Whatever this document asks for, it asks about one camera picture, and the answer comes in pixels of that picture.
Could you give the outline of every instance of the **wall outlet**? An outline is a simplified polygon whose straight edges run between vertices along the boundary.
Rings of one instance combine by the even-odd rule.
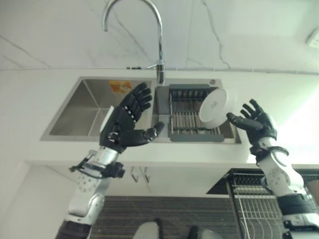
[[[309,47],[318,48],[319,49],[319,28],[315,29],[310,36],[308,37],[306,44]]]

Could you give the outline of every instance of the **white wall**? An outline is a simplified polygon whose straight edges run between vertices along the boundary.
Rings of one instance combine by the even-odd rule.
[[[53,239],[75,183],[46,166],[33,166],[0,222],[0,239]]]
[[[140,0],[120,1],[103,32],[106,1],[1,0],[0,69],[152,65],[159,55],[152,11]],[[153,2],[167,67],[227,68],[215,30],[231,68],[318,72],[319,52],[305,44],[319,24],[317,0]]]

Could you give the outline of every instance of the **orange sticker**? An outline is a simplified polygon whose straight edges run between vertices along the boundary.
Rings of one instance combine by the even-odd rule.
[[[113,93],[128,93],[132,90],[129,81],[109,81]]]

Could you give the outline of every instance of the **white countertop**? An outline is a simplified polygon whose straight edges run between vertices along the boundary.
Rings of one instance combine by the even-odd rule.
[[[147,70],[20,70],[0,71],[0,109],[2,156],[8,164],[19,160],[35,164],[74,164],[82,160],[96,142],[40,141],[42,134],[63,101],[81,76],[155,78]],[[260,105],[283,124],[309,96],[317,90],[319,77],[265,73],[167,71],[168,79],[221,79],[225,88],[237,91],[238,105],[255,98]],[[242,144],[151,143],[128,148],[120,161],[131,165],[254,167],[249,157],[246,133],[239,130]],[[299,167],[319,165],[315,142],[296,139],[298,148],[289,148],[291,161]]]

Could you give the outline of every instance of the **white bowl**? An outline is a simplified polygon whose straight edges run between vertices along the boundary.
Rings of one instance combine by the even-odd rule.
[[[221,126],[226,120],[226,114],[232,112],[237,103],[234,90],[216,89],[203,101],[199,110],[199,119],[207,129]]]

